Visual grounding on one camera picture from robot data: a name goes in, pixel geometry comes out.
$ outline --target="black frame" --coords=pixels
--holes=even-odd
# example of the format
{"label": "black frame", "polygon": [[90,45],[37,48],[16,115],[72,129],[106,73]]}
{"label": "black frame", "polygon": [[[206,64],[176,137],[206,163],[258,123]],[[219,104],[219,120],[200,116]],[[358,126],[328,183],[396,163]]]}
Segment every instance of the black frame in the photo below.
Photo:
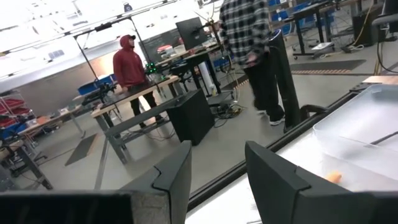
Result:
{"label": "black frame", "polygon": [[[360,91],[351,91],[345,94],[340,99],[332,103],[324,113],[317,113],[309,117],[305,121],[301,122],[298,126],[285,133],[281,138],[266,146],[266,148],[271,150],[272,152],[277,152],[281,150],[294,139],[300,137],[304,132],[312,128],[313,125],[317,124],[330,113],[337,110],[340,106],[343,106],[359,93]],[[227,170],[225,173],[219,175],[211,182],[191,193],[188,204],[188,212],[199,206],[210,197],[214,196],[220,190],[223,190],[226,186],[243,176],[245,173],[246,161],[243,160],[239,164],[232,167],[230,170]]]}

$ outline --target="equipment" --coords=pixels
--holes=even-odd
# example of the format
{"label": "equipment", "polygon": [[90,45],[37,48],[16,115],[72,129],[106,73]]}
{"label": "equipment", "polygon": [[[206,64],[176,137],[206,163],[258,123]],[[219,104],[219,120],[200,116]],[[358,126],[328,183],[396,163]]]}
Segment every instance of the equipment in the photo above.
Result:
{"label": "equipment", "polygon": [[373,25],[381,26],[391,22],[398,22],[398,1],[385,0],[382,14],[373,21]]}
{"label": "equipment", "polygon": [[355,46],[369,47],[377,43],[377,40],[383,41],[386,35],[383,35],[383,31],[377,27],[372,26],[372,22],[381,12],[382,4],[377,4],[373,5],[370,11],[365,9],[353,17],[354,40],[357,40]]}
{"label": "equipment", "polygon": [[183,224],[191,187],[191,143],[117,191],[6,192],[1,223]]}
{"label": "equipment", "polygon": [[246,143],[245,154],[263,223],[398,222],[398,192],[350,192],[255,142]]}
{"label": "equipment", "polygon": [[292,72],[290,71],[289,60],[287,58],[285,42],[280,29],[274,31],[269,37],[269,47],[271,50],[270,59],[272,62],[271,70],[276,75],[279,93],[285,108],[285,132],[300,123],[300,108],[297,99]]}
{"label": "equipment", "polygon": [[199,17],[175,23],[184,42],[185,50],[190,50],[207,41]]}
{"label": "equipment", "polygon": [[191,140],[196,146],[214,126],[214,117],[202,90],[195,90],[166,111],[181,142]]}

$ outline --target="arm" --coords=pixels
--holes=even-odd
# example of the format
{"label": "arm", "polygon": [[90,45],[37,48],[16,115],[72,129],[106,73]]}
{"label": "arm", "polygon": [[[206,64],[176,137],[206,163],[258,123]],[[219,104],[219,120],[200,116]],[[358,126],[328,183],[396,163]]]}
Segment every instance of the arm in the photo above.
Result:
{"label": "arm", "polygon": [[252,28],[253,46],[250,54],[260,56],[268,44],[266,34],[269,32],[269,20],[266,0],[253,0],[254,24]]}
{"label": "arm", "polygon": [[116,80],[118,81],[119,85],[122,88],[126,87],[122,73],[122,61],[118,54],[113,55],[113,73],[116,76]]}

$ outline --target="wooden table top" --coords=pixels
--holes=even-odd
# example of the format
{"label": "wooden table top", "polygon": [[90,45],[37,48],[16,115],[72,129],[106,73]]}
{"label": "wooden table top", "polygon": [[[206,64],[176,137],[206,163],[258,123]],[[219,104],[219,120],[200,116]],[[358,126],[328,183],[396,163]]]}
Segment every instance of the wooden table top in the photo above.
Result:
{"label": "wooden table top", "polygon": [[[164,81],[164,82],[162,82],[162,83],[159,83],[158,86],[159,86],[159,87],[167,86],[168,84],[178,82],[179,80],[180,80],[180,78],[179,78],[178,76],[172,75],[172,76],[170,76],[170,78],[169,78],[168,80],[166,80],[166,81]],[[140,97],[140,96],[142,96],[142,95],[145,95],[145,94],[147,94],[147,93],[150,93],[150,92],[152,92],[152,91],[154,91],[154,90],[156,90],[156,89],[157,89],[156,86],[152,86],[152,87],[150,87],[150,88],[148,88],[148,89],[146,89],[146,90],[144,90],[144,91],[141,91],[141,92],[139,92],[139,93],[137,93],[137,94],[135,94],[135,95],[129,96],[129,97],[127,97],[127,98],[125,98],[125,99],[123,99],[123,100],[117,102],[117,103],[116,103],[116,106],[120,106],[120,105],[123,105],[123,104],[125,104],[125,103],[129,103],[130,101],[135,100],[136,98],[138,98],[138,97]],[[113,105],[109,105],[109,106],[107,106],[107,107],[105,107],[105,108],[103,108],[103,109],[95,109],[95,110],[91,113],[91,117],[92,117],[92,118],[96,118],[96,117],[98,117],[98,116],[100,116],[100,115],[102,115],[102,114],[104,114],[104,113],[107,113],[107,112],[109,112],[109,111],[111,111],[111,110],[113,110],[113,109],[115,109],[115,108],[116,108],[116,107],[115,107],[115,105],[113,104]]]}
{"label": "wooden table top", "polygon": [[[18,147],[21,147],[24,145],[24,142],[22,140],[16,141],[10,145],[11,150],[16,151]],[[0,151],[0,161],[5,159],[9,155],[9,151],[7,149],[3,149]]]}
{"label": "wooden table top", "polygon": [[371,76],[371,77],[365,79],[364,82],[398,85],[398,77],[397,76]]}
{"label": "wooden table top", "polygon": [[66,113],[63,113],[63,114],[61,114],[60,116],[57,116],[57,117],[55,117],[55,118],[48,119],[48,120],[46,120],[44,123],[35,124],[35,125],[33,125],[33,126],[30,126],[30,127],[28,127],[27,129],[25,129],[25,130],[19,132],[18,134],[23,135],[23,134],[26,134],[26,133],[28,133],[28,132],[30,132],[30,131],[36,130],[36,129],[38,129],[38,128],[41,128],[42,126],[45,126],[45,125],[47,125],[47,124],[50,124],[50,123],[52,123],[52,122],[54,122],[54,121],[56,121],[56,120],[59,120],[60,118],[62,118],[62,117],[64,117],[64,116],[70,115],[70,114],[72,114],[72,113],[74,113],[74,112],[80,110],[80,108],[81,108],[81,105],[78,105],[78,106],[76,106],[75,109],[73,109],[73,110],[71,110],[71,111],[68,111],[68,112],[66,112]]}

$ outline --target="metal pole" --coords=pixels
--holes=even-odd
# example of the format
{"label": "metal pole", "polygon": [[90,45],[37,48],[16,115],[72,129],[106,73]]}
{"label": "metal pole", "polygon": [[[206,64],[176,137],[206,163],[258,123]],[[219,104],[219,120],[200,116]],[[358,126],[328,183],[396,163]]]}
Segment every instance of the metal pole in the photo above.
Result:
{"label": "metal pole", "polygon": [[83,54],[83,57],[86,59],[86,62],[88,64],[88,66],[90,67],[91,71],[93,72],[93,75],[95,76],[95,79],[98,80],[97,74],[95,73],[94,68],[91,66],[91,63],[88,60],[85,51],[82,49],[82,47],[80,47],[80,44],[77,41],[77,37],[75,37],[75,41],[76,41],[77,46],[79,46],[80,52]]}
{"label": "metal pole", "polygon": [[139,42],[141,42],[141,44],[142,44],[142,48],[144,49],[144,53],[146,54],[146,56],[147,56],[147,58],[148,58],[148,62],[152,62],[152,60],[151,60],[150,57],[149,57],[148,51],[147,51],[147,49],[146,49],[146,47],[145,47],[145,45],[144,45],[144,43],[143,43],[143,41],[142,41],[142,39],[141,39],[141,36],[140,36],[139,33],[138,33],[136,24],[134,23],[134,21],[132,20],[131,17],[130,17],[130,20],[131,20],[131,22],[132,22],[132,25],[134,26],[134,29],[136,30],[136,33],[137,33]]}

